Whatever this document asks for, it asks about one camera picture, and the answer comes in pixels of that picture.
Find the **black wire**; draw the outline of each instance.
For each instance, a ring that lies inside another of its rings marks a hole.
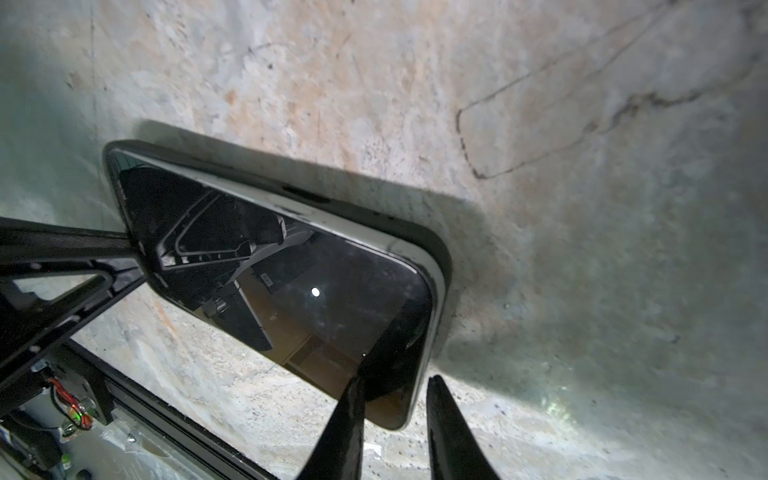
[[[51,387],[51,403],[53,403],[53,406],[56,407],[59,413],[61,413],[63,416],[67,417],[67,420],[74,425],[74,427],[78,430],[82,430],[83,432],[87,432],[88,429],[84,429],[82,425],[78,425],[75,420],[72,419],[69,415],[65,413],[65,411],[61,408],[61,406],[56,402],[56,388]]]
[[[17,419],[16,415],[14,415],[14,412],[8,412],[8,417],[26,429],[40,430],[42,432],[47,432],[48,430],[58,430],[58,427],[43,427],[43,426],[29,425],[27,422],[23,422],[22,420]]]

